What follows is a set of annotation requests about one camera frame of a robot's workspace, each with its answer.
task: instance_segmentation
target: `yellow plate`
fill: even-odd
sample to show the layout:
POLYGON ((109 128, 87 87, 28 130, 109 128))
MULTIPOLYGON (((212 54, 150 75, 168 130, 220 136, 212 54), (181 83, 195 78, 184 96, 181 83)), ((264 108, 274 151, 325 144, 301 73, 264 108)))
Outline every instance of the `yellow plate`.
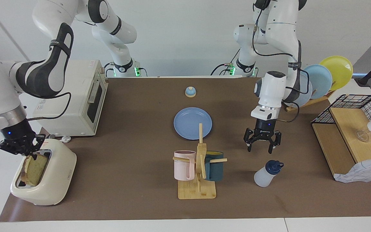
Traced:
POLYGON ((341 56, 327 57, 320 62, 320 65, 326 67, 333 78, 333 85, 330 91, 340 89, 349 83, 353 75, 353 65, 348 59, 341 56))

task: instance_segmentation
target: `water bottle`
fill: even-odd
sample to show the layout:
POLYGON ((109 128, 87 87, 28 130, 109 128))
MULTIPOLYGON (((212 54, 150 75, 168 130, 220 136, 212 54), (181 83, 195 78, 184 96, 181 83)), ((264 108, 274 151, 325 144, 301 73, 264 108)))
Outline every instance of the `water bottle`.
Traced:
POLYGON ((262 169, 255 173, 254 181, 260 187, 267 187, 283 166, 284 163, 278 160, 268 161, 262 169))

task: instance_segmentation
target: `light blue plate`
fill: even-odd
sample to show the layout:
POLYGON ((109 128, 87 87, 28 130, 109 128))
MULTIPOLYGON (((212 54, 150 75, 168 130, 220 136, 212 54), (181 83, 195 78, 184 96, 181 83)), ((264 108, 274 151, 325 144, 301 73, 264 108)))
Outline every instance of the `light blue plate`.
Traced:
POLYGON ((309 73, 313 91, 316 91, 311 99, 321 98, 328 93, 331 88, 332 78, 330 71, 319 64, 313 64, 304 69, 309 73))
MULTIPOLYGON (((309 100, 310 97, 312 96, 313 93, 313 85, 312 82, 310 81, 309 83, 309 91, 307 92, 307 75, 304 72, 300 73, 300 92, 307 92, 307 94, 300 94, 299 98, 294 100, 295 103, 299 105, 299 107, 304 106, 309 100)), ((290 107, 296 107, 295 104, 293 103, 284 103, 290 107)))
POLYGON ((197 107, 182 109, 174 117, 174 129, 181 137, 189 140, 200 138, 200 123, 203 123, 203 137, 205 137, 210 133, 213 122, 207 112, 197 107))

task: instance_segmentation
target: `dark green mug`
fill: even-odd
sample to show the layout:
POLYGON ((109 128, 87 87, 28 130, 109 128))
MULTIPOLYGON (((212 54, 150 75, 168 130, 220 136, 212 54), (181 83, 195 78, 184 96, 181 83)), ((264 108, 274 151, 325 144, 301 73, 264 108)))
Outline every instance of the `dark green mug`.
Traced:
POLYGON ((220 151, 207 151, 204 160, 206 168, 206 180, 221 181, 223 179, 223 162, 210 163, 210 160, 224 158, 224 154, 220 151))

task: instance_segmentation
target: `pink mug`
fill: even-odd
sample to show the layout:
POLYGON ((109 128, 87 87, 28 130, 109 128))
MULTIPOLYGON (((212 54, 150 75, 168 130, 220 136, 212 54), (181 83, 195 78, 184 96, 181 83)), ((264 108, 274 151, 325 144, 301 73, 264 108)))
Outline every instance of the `pink mug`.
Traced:
POLYGON ((174 178, 188 181, 194 179, 195 151, 175 151, 174 157, 188 159, 188 162, 174 160, 174 178))

